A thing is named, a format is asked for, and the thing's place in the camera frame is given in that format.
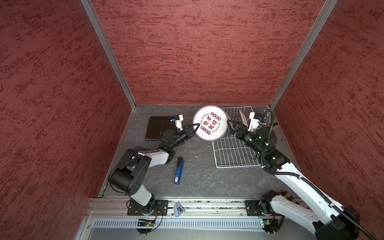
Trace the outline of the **white round plate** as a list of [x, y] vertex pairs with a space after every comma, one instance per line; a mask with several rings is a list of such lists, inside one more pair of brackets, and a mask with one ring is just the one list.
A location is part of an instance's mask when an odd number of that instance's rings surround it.
[[228, 114], [217, 106], [205, 106], [199, 109], [193, 119], [193, 124], [200, 124], [196, 131], [197, 136], [208, 142], [223, 137], [228, 130]]
[[241, 119], [241, 123], [243, 125], [245, 125], [246, 127], [248, 127], [248, 122], [247, 122], [247, 119], [246, 119], [243, 111], [241, 109], [238, 109], [238, 111], [239, 111], [239, 116], [240, 116], [240, 119]]

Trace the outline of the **dark square plate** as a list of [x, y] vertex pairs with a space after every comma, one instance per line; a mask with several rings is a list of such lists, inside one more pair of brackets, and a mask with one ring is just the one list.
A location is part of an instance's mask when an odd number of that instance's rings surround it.
[[149, 118], [147, 131], [145, 135], [146, 141], [160, 140], [162, 134], [166, 130], [172, 130], [176, 132], [176, 124], [172, 121], [174, 116], [152, 116]]

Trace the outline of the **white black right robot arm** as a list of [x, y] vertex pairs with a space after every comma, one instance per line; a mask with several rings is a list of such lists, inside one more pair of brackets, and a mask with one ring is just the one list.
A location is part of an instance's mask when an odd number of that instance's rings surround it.
[[276, 149], [278, 138], [270, 128], [260, 128], [256, 133], [241, 122], [228, 120], [231, 134], [245, 143], [255, 153], [265, 172], [285, 183], [303, 200], [302, 207], [282, 194], [269, 191], [260, 200], [265, 215], [274, 213], [301, 225], [318, 240], [356, 240], [360, 235], [359, 213], [351, 206], [345, 208], [323, 191]]

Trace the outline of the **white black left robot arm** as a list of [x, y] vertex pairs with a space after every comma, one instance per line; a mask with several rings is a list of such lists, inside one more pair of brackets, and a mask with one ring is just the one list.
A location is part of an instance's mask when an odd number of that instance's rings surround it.
[[165, 130], [155, 150], [140, 147], [128, 149], [112, 168], [108, 176], [109, 184], [130, 197], [140, 213], [152, 214], [156, 210], [155, 196], [144, 186], [148, 169], [170, 163], [176, 154], [175, 148], [191, 139], [200, 126], [199, 123], [184, 126], [177, 134], [170, 129]]

